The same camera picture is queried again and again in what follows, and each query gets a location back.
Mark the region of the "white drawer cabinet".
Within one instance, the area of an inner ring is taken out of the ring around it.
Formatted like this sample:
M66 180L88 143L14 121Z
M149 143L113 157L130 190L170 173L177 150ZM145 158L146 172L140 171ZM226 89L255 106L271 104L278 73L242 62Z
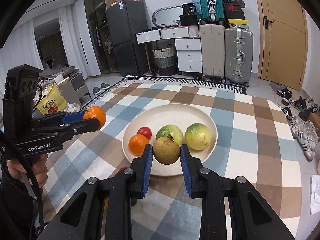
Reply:
M202 53L199 28L195 25L169 27L136 34L138 44L173 40L179 72L202 73Z

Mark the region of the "green passion fruit left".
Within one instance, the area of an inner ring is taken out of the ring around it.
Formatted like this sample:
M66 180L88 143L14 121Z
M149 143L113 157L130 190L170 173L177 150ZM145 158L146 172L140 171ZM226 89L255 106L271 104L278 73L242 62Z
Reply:
M172 137L174 142L178 145L182 145L183 133L176 125L165 125L161 127L156 134L156 139L160 137L168 137L169 135Z

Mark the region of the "brown round fruit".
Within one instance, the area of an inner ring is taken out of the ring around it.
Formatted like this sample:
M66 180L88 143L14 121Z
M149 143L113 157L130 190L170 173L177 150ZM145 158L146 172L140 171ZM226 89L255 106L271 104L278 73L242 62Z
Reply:
M180 147L172 137L160 137L153 143L153 156L163 165L171 165L180 157Z

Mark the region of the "silver suitcase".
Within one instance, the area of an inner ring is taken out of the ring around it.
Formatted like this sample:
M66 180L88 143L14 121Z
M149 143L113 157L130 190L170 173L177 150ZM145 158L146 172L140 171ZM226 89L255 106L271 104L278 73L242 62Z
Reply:
M225 78L249 87L253 62L253 33L241 28L225 30Z

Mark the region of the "stack of shoe boxes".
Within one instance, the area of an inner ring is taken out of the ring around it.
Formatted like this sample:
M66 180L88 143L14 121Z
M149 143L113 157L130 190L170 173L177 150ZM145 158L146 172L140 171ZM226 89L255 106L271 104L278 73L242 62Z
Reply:
M246 8L243 0L222 0L227 25L230 28L248 29L249 23L243 9Z

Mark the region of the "yellow snack bag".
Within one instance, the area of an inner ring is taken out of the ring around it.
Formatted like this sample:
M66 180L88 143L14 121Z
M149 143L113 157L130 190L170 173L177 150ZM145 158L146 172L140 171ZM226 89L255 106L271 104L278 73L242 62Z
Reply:
M63 111L67 106L67 101L60 94L56 84L49 84L43 91L39 104L36 108L42 114L52 114Z

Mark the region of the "cream round plate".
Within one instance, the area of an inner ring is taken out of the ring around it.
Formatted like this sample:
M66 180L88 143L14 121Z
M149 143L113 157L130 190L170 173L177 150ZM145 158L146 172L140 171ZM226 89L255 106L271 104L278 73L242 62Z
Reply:
M215 150L218 139L217 126L202 110L178 103L157 106L140 113L124 131L122 149L128 161L138 156L133 147L142 152L145 143L134 141L140 128L149 128L153 146L151 175L171 177L182 174L178 146L184 145L191 156L205 162Z

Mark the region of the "beige suitcase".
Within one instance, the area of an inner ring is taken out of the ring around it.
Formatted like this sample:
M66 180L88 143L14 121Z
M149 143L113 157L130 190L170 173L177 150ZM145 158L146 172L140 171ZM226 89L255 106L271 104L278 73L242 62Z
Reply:
M225 76L225 28L222 25L200 25L203 75Z

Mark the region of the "orange tangerine on plate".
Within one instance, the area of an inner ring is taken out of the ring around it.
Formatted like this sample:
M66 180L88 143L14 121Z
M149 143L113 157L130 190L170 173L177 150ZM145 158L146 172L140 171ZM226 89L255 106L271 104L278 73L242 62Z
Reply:
M145 136L136 134L130 138L128 147L132 154L141 156L147 144L149 144L149 140Z

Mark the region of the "woven laundry basket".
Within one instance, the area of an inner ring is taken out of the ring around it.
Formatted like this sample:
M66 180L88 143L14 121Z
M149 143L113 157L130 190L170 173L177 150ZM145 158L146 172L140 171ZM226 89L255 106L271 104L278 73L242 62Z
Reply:
M152 51L155 58L155 65L160 76L177 74L176 50L171 44L168 44L166 48L154 46Z

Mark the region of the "wooden door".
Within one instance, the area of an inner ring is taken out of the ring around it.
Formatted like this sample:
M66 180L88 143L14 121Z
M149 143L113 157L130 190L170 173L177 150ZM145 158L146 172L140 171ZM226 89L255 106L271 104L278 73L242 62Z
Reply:
M303 7L296 0L257 0L260 24L259 77L301 90L308 52Z

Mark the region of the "teal suitcase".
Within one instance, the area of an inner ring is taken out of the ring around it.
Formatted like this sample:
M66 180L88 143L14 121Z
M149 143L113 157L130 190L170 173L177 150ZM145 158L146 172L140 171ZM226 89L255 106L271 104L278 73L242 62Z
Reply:
M223 0L200 0L202 17L219 25L225 23Z

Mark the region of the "yellow-green passion fruit right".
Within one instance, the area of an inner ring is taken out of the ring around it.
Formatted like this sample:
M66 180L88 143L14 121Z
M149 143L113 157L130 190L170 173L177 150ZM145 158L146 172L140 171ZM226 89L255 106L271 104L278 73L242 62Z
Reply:
M207 148L211 139L210 129L201 123L194 123L185 131L185 141L188 147L196 151L202 151Z

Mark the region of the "orange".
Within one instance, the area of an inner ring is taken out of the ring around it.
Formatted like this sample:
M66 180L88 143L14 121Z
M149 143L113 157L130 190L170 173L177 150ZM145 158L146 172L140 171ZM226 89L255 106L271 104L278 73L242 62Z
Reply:
M82 119L86 120L86 119L91 119L91 118L96 118L99 121L98 129L101 129L106 122L106 114L105 114L104 110L99 106L89 107L85 111Z

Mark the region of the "black refrigerator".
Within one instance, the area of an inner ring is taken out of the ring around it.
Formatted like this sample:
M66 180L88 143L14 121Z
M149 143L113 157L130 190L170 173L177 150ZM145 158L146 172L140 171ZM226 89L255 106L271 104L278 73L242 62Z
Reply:
M148 28L144 3L122 0L106 11L113 51L121 76L149 70L145 47L136 35Z

